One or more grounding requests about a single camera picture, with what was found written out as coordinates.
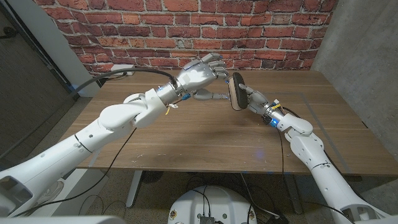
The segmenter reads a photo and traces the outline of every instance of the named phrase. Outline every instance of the concrete wall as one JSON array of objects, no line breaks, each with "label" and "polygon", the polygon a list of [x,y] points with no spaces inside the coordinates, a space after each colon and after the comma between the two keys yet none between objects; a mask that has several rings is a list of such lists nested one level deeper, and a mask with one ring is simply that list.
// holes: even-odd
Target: concrete wall
[{"label": "concrete wall", "polygon": [[311,70],[398,161],[398,1],[340,0]]}]

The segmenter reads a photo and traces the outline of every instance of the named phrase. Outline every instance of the brick wall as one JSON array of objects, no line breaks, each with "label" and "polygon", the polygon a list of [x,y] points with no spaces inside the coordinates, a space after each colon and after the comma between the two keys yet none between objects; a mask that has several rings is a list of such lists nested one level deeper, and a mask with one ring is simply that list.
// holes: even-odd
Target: brick wall
[{"label": "brick wall", "polygon": [[230,69],[309,69],[336,0],[34,0],[86,69],[177,68],[219,52]]}]

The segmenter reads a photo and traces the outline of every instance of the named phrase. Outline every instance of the wooden table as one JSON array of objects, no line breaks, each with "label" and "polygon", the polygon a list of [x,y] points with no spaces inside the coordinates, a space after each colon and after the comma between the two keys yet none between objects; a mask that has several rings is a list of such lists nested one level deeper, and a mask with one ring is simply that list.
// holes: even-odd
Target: wooden table
[{"label": "wooden table", "polygon": [[[398,163],[320,72],[240,73],[247,85],[261,91],[268,100],[277,98],[282,106],[311,122],[314,133],[323,140],[326,152],[343,174],[398,175]],[[166,82],[162,76],[142,72],[106,82],[63,138],[91,123],[105,107],[122,103],[130,94],[144,93]],[[215,81],[207,89],[228,92],[227,84],[220,81]],[[249,110],[234,111],[227,100],[196,101],[190,98],[179,102],[178,106],[149,127],[138,129],[113,167],[281,173],[278,132],[264,125],[258,114]],[[108,144],[91,167],[108,167],[126,138]],[[309,173],[284,138],[283,147],[286,173]],[[93,156],[80,167],[89,167],[90,161],[93,161]]]}]

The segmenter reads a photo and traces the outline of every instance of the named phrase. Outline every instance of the wire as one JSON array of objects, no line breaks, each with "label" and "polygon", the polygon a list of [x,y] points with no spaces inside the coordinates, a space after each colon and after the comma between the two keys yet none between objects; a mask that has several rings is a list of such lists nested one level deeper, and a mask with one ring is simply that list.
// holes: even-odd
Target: wire
[{"label": "wire", "polygon": [[[203,194],[203,193],[201,193],[201,192],[199,192],[199,191],[197,191],[197,190],[195,190],[195,189],[192,189],[194,192],[198,192],[199,194],[201,194],[201,195],[203,195],[205,198],[206,198],[206,200],[207,200],[207,204],[208,204],[208,206],[209,206],[209,214],[210,214],[210,202],[209,202],[209,199],[206,197],[206,195],[205,194]],[[205,206],[203,205],[203,216],[205,216]]]},{"label": "wire", "polygon": [[79,196],[85,194],[86,192],[88,192],[89,190],[91,190],[93,187],[97,186],[97,184],[99,184],[99,183],[101,182],[101,180],[104,179],[104,177],[106,176],[106,174],[109,172],[109,170],[111,169],[113,163],[115,162],[116,158],[118,157],[119,153],[122,151],[123,147],[124,147],[124,146],[126,145],[126,143],[130,140],[131,136],[134,134],[134,132],[135,132],[136,130],[137,130],[137,128],[134,128],[134,130],[132,131],[132,133],[130,134],[130,136],[127,138],[127,140],[124,142],[124,144],[122,145],[122,147],[119,149],[119,152],[118,152],[118,153],[116,154],[116,156],[113,158],[113,161],[112,161],[111,165],[108,167],[108,169],[106,170],[105,174],[100,178],[99,181],[97,181],[97,183],[95,183],[95,184],[94,184],[93,186],[91,186],[89,189],[85,190],[84,192],[82,192],[82,193],[80,193],[80,194],[78,194],[78,195],[76,195],[76,196],[74,196],[74,197],[66,198],[66,199],[63,199],[63,200],[57,200],[57,201],[53,201],[53,202],[48,202],[48,203],[43,203],[43,204],[41,204],[41,205],[34,206],[34,207],[32,207],[32,208],[30,208],[30,209],[24,211],[24,212],[19,213],[18,215],[13,216],[13,218],[14,218],[14,217],[18,217],[18,216],[20,216],[20,215],[23,215],[23,214],[25,214],[25,213],[27,213],[27,212],[34,211],[34,210],[36,210],[36,209],[38,209],[38,208],[41,208],[41,207],[43,207],[43,206],[46,206],[46,205],[51,205],[51,204],[53,204],[53,203],[66,202],[66,201],[75,199],[75,198],[77,198],[77,197],[79,197]]},{"label": "wire", "polygon": [[83,208],[83,205],[85,204],[87,199],[89,199],[92,196],[98,197],[101,200],[101,204],[102,204],[101,213],[103,213],[103,211],[104,211],[104,201],[102,200],[102,198],[99,195],[90,195],[83,201],[83,203],[82,203],[82,205],[81,205],[81,207],[79,209],[79,213],[77,215],[80,215],[80,212],[81,212],[81,209]]},{"label": "wire", "polygon": [[301,118],[299,115],[297,115],[297,113],[294,113],[294,111],[292,111],[291,109],[289,109],[289,108],[287,108],[287,107],[284,107],[284,109],[287,110],[287,111],[289,111],[289,112],[291,112],[294,116],[296,116],[296,117],[298,117],[298,118]]},{"label": "wire", "polygon": [[250,204],[249,211],[248,211],[248,221],[246,222],[246,224],[249,224],[249,217],[250,217],[250,210],[251,210],[251,207],[252,207],[252,205]]},{"label": "wire", "polygon": [[280,216],[279,216],[278,214],[275,214],[275,213],[273,213],[273,212],[270,212],[270,211],[268,211],[268,210],[265,210],[265,209],[261,208],[260,206],[256,205],[256,203],[254,202],[253,198],[251,197],[249,187],[248,187],[248,185],[247,185],[247,183],[246,183],[246,181],[245,181],[245,179],[244,179],[242,173],[241,173],[241,177],[242,177],[242,180],[243,180],[244,185],[246,186],[246,189],[248,190],[248,194],[249,194],[250,200],[251,200],[251,202],[253,203],[253,205],[256,206],[258,209],[262,210],[263,212],[266,212],[266,213],[269,213],[269,214],[271,214],[271,215],[274,215],[276,219],[280,218]]},{"label": "wire", "polygon": [[54,110],[53,112],[51,112],[47,117],[44,118],[44,120],[38,124],[37,126],[35,126],[32,130],[30,130],[26,135],[24,135],[24,137],[20,138],[15,144],[13,144],[9,149],[7,149],[4,153],[2,153],[0,155],[0,159],[2,159],[3,157],[5,157],[6,155],[8,155],[12,150],[14,150],[18,145],[20,145],[22,142],[24,142],[31,134],[33,134],[36,130],[38,130],[41,125],[43,125],[48,119],[50,119],[61,107],[63,107],[66,103],[68,103],[68,100],[72,99],[76,94],[78,94],[78,92],[82,89],[84,89],[84,87],[88,86],[89,84],[100,80],[102,78],[117,74],[117,73],[121,73],[121,72],[150,72],[150,73],[157,73],[160,75],[165,75],[167,77],[170,78],[170,82],[173,85],[177,84],[177,81],[175,81],[175,78],[167,73],[167,72],[163,72],[163,71],[158,71],[155,69],[151,69],[151,68],[124,68],[124,69],[119,69],[119,70],[115,70],[115,71],[111,71],[111,72],[106,72],[104,74],[98,75],[96,77],[93,77],[87,81],[85,81],[83,84],[81,84],[78,88],[76,88],[76,90],[74,90],[73,92],[71,92],[63,101],[62,103],[60,103]]},{"label": "wire", "polygon": [[[285,180],[285,172],[284,172],[284,146],[283,146],[283,144],[282,144],[282,136],[280,135],[280,132],[279,132],[279,130],[277,129],[277,131],[278,131],[278,134],[279,134],[279,138],[280,138],[280,148],[282,149],[282,180],[283,180],[283,182],[284,182],[284,185],[285,185],[285,188],[286,189],[288,189],[288,187],[287,187],[287,182],[286,182],[286,180]],[[340,215],[342,215],[342,216],[344,216],[346,219],[348,219],[348,221],[350,221],[351,223],[353,223],[353,224],[355,224],[355,222],[354,221],[352,221],[350,218],[348,218],[343,212],[341,212],[341,211],[339,211],[339,210],[337,210],[337,209],[335,209],[335,208],[333,208],[333,207],[330,207],[330,206],[327,206],[327,205],[324,205],[324,204],[322,204],[322,203],[318,203],[318,202],[307,202],[307,201],[304,201],[304,200],[296,200],[296,199],[291,199],[290,197],[287,197],[286,196],[286,198],[287,199],[289,199],[289,200],[291,200],[291,201],[298,201],[298,202],[303,202],[303,203],[312,203],[312,204],[315,204],[315,205],[320,205],[320,206],[322,206],[322,207],[326,207],[326,208],[329,208],[329,209],[331,209],[331,210],[333,210],[333,211],[335,211],[335,212],[338,212]]]},{"label": "wire", "polygon": [[123,219],[124,219],[124,216],[126,215],[126,212],[127,212],[127,207],[126,207],[126,203],[123,202],[123,201],[120,201],[120,200],[116,200],[116,201],[110,203],[110,204],[105,208],[105,210],[104,210],[103,212],[101,212],[101,215],[104,215],[105,212],[107,211],[107,209],[108,209],[111,205],[113,205],[114,203],[116,203],[116,202],[121,202],[121,203],[124,205],[124,213],[123,213]]}]

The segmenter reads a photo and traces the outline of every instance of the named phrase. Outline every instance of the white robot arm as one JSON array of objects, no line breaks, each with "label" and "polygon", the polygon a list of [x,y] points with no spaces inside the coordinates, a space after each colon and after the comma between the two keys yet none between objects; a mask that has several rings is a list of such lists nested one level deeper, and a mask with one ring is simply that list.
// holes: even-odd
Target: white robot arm
[{"label": "white robot arm", "polygon": [[[240,83],[248,94],[248,108],[260,114],[266,124],[285,131],[292,152],[308,167],[327,204],[356,223],[398,223],[390,216],[359,198],[331,163],[324,152],[323,142],[312,131],[312,125],[301,118],[285,114],[277,100],[270,102],[263,94]],[[351,223],[336,211],[331,211],[336,223]]]},{"label": "white robot arm", "polygon": [[184,66],[176,83],[127,97],[105,108],[98,119],[38,156],[0,172],[0,216],[13,217],[35,206],[54,182],[107,143],[144,128],[184,93],[192,93],[228,76],[220,54],[208,54]]}]

